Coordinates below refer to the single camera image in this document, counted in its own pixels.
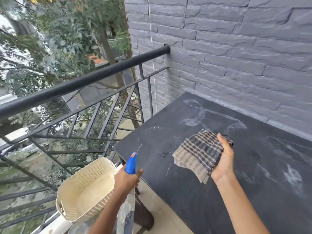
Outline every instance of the checkered cloth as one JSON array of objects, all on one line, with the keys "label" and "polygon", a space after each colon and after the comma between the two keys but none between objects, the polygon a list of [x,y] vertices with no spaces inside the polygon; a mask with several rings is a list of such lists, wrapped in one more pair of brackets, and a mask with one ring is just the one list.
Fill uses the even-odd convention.
[{"label": "checkered cloth", "polygon": [[219,163],[223,147],[217,134],[209,130],[201,130],[198,134],[185,139],[172,154],[174,164],[191,169],[199,181],[207,184],[208,178]]}]

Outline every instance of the forearm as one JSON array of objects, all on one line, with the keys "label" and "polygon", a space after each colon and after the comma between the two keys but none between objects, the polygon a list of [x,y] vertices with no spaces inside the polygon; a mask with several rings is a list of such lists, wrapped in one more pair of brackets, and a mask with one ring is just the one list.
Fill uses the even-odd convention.
[{"label": "forearm", "polygon": [[236,234],[269,234],[235,175],[216,181]]},{"label": "forearm", "polygon": [[121,197],[113,194],[105,208],[92,225],[89,234],[112,234],[115,220],[120,206],[122,205]]}]

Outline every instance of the blue spray trigger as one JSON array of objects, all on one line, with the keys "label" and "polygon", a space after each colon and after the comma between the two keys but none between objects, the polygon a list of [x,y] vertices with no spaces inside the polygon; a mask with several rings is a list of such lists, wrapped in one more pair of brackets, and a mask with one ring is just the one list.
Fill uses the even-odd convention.
[{"label": "blue spray trigger", "polygon": [[138,153],[133,153],[129,157],[127,164],[126,164],[126,168],[125,168],[126,173],[131,174],[131,175],[135,174],[135,164],[136,164],[137,156],[138,156]]}]

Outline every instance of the spray bottle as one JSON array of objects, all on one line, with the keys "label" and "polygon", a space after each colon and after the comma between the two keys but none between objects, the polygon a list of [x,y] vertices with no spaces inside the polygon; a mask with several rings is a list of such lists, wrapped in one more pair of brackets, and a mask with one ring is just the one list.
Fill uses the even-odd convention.
[{"label": "spray bottle", "polygon": [[[138,153],[133,153],[127,161],[126,173],[135,174],[135,164]],[[128,194],[126,201],[121,205],[117,216],[116,234],[132,234],[135,215],[135,189]]]}]

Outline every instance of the tiled floor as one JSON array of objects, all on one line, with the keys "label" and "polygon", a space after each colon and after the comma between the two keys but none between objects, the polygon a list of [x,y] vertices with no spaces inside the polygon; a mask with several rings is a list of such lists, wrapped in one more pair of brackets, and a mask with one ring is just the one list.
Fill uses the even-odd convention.
[{"label": "tiled floor", "polygon": [[[153,228],[150,231],[145,231],[144,234],[193,234],[175,212],[144,181],[140,181],[138,189],[141,193],[139,199],[155,219]],[[138,230],[139,227],[136,226],[133,233]]]}]

